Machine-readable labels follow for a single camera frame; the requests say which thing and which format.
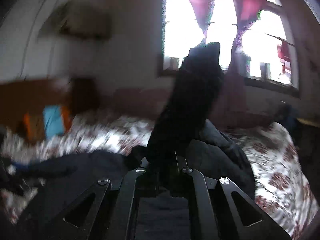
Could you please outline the window with dark frame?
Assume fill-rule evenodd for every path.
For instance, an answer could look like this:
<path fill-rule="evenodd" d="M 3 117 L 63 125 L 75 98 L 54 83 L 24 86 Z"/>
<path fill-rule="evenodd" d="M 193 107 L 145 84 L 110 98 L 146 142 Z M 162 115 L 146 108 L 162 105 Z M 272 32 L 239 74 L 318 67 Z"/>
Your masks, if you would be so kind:
<path fill-rule="evenodd" d="M 237 32 L 235 0 L 213 0 L 214 8 L 207 31 L 207 41 L 199 27 L 189 0 L 163 0 L 162 53 L 159 57 L 159 75 L 174 75 L 196 46 L 209 43 L 218 46 L 218 62 L 226 71 L 231 62 L 233 41 Z M 277 45 L 289 44 L 291 77 L 282 74 Z M 280 0 L 266 0 L 258 11 L 258 19 L 242 36 L 242 45 L 236 50 L 239 73 L 245 84 L 252 87 L 298 96 L 298 67 L 290 25 Z"/>

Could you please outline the black garment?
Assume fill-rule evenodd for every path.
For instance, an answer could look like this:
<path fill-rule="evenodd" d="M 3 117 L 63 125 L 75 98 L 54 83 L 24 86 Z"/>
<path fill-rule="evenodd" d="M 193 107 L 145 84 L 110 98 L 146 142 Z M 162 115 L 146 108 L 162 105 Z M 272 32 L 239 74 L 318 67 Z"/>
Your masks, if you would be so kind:
<path fill-rule="evenodd" d="M 47 183 L 16 225 L 2 222 L 1 238 L 37 239 L 40 228 L 95 180 L 107 178 L 118 185 L 142 159 L 150 163 L 151 171 L 159 174 L 160 182 L 170 191 L 180 189 L 176 164 L 176 157 L 180 156 L 204 176 L 229 177 L 253 198 L 255 178 L 246 155 L 208 120 L 224 78 L 219 53 L 216 43 L 191 49 L 146 146 L 134 147 L 127 156 L 97 150 L 20 168 L 18 179 L 44 178 Z"/>

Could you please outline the red garment outside window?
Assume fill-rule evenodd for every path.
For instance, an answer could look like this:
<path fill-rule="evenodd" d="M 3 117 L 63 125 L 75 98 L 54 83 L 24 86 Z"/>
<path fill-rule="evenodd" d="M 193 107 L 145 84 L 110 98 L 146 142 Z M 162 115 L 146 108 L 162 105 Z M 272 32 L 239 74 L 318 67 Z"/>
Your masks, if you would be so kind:
<path fill-rule="evenodd" d="M 287 41 L 280 39 L 281 45 L 277 45 L 278 58 L 282 65 L 282 74 L 291 77 L 291 58 L 289 44 Z"/>

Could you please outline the covered wall air conditioner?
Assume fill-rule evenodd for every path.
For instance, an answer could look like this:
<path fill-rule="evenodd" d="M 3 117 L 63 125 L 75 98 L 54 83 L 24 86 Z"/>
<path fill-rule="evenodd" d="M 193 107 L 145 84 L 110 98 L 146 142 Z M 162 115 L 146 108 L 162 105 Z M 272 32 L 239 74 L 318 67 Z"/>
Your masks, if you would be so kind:
<path fill-rule="evenodd" d="M 84 0 L 69 0 L 57 6 L 39 30 L 38 37 L 67 35 L 82 39 L 108 40 L 112 18 Z"/>

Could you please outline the right pink curtain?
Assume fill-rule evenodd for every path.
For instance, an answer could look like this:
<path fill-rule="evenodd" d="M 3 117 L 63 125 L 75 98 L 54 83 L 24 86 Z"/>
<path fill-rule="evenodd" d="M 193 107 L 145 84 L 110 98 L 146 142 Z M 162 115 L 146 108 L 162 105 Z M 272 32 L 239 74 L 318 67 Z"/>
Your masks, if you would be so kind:
<path fill-rule="evenodd" d="M 229 64 L 227 75 L 232 78 L 238 78 L 239 64 L 236 59 L 236 50 L 242 45 L 242 36 L 247 29 L 258 19 L 258 11 L 262 9 L 266 0 L 235 0 L 235 9 L 237 16 L 237 32 L 233 41 L 231 62 Z"/>

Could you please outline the floral white red bedspread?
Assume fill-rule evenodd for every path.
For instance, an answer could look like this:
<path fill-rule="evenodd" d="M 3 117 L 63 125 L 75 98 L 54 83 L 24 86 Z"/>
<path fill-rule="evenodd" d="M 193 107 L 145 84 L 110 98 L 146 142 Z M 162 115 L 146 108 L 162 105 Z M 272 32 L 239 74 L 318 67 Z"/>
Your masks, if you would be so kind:
<path fill-rule="evenodd" d="M 79 116 L 67 134 L 36 144 L 29 144 L 6 130 L 1 155 L 20 164 L 94 150 L 126 155 L 134 146 L 145 146 L 152 129 L 152 121 L 125 115 L 104 118 L 101 122 Z M 256 203 L 292 239 L 298 239 L 315 217 L 319 205 L 303 174 L 289 132 L 274 122 L 268 128 L 240 129 L 227 135 L 244 150 L 251 164 Z"/>

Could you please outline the blue bag by bed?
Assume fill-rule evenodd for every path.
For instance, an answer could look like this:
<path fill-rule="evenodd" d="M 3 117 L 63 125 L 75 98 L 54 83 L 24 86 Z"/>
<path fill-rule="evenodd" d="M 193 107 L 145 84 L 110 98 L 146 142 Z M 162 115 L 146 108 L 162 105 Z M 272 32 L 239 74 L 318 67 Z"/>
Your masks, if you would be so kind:
<path fill-rule="evenodd" d="M 298 112 L 288 103 L 282 103 L 274 119 L 287 129 L 291 137 L 298 137 L 302 133 L 302 124 L 298 121 Z"/>

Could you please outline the wooden headboard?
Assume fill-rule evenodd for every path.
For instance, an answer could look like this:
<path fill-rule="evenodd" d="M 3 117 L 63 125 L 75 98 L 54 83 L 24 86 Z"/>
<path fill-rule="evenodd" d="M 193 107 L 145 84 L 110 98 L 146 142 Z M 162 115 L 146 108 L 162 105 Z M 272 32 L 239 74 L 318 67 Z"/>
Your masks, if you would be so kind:
<path fill-rule="evenodd" d="M 69 105 L 72 86 L 66 77 L 1 84 L 1 125 L 15 131 L 27 113 L 41 114 L 49 105 Z"/>

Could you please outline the orange blue brown pillow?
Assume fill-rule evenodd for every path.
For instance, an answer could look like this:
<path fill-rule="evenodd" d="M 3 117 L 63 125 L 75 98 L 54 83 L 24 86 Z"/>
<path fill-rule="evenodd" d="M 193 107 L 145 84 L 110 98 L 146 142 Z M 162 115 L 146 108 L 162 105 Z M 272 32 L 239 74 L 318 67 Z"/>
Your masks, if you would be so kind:
<path fill-rule="evenodd" d="M 63 105 L 44 107 L 41 114 L 25 114 L 23 126 L 30 142 L 51 139 L 56 135 L 64 135 L 72 126 L 69 109 Z"/>

